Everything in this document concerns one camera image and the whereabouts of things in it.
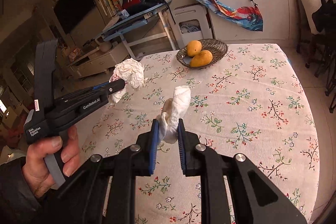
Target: hanging cloth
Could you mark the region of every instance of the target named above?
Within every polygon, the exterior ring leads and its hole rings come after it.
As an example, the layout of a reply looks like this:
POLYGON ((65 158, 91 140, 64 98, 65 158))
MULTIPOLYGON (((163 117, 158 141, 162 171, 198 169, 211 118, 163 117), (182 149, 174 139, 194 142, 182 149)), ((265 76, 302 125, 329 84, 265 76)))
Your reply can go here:
POLYGON ((263 17, 258 9, 257 4, 250 0, 254 7, 240 7, 237 10, 224 5, 218 0, 197 0, 213 11, 216 15, 226 20, 236 23, 237 25, 250 31, 263 31, 263 17))

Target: mango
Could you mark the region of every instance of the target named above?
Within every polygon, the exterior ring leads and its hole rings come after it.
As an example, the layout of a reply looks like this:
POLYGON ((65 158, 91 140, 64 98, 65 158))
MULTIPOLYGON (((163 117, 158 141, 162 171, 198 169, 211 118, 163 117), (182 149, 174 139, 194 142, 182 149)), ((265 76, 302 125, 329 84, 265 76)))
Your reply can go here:
POLYGON ((201 51, 196 54, 190 61, 190 67, 202 67, 209 64, 212 61, 212 53, 210 51, 201 51))
POLYGON ((190 57, 194 57, 202 49, 202 43, 198 40, 192 40, 187 45, 187 54, 190 57))

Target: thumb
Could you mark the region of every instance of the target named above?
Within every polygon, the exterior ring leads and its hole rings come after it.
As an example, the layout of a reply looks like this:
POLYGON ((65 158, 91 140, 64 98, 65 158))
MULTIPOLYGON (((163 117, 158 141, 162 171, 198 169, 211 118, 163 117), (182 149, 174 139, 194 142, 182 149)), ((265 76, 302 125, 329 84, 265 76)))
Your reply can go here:
POLYGON ((35 178, 47 177, 49 175, 44 157, 53 154, 62 147, 60 136, 44 138, 28 147, 26 165, 28 172, 35 178))

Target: white tissue paper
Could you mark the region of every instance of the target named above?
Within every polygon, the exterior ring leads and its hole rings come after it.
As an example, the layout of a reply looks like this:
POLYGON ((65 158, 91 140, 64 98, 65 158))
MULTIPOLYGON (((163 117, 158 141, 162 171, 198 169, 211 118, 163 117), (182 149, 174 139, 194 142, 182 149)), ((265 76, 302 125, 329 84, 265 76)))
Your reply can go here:
POLYGON ((173 144, 177 141, 177 127, 179 119, 183 118, 190 105, 190 88, 187 85, 177 86, 173 98, 169 98, 163 105, 159 122, 159 143, 164 140, 173 144))
MULTIPOLYGON (((114 72, 109 82, 123 79, 126 85, 130 85, 133 89, 139 90, 145 86, 147 78, 143 76, 144 66, 133 58, 126 59, 125 61, 115 66, 114 72)), ((116 104, 120 101, 121 97, 126 93, 126 85, 123 90, 115 92, 109 96, 109 102, 116 104)))

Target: tv screen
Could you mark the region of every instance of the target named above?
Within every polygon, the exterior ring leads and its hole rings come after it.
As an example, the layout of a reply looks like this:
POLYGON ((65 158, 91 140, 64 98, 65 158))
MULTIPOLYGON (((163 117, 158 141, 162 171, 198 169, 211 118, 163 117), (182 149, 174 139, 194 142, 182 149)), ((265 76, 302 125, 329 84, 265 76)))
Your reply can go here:
POLYGON ((93 0, 58 0, 54 12, 66 34, 95 7, 93 0))

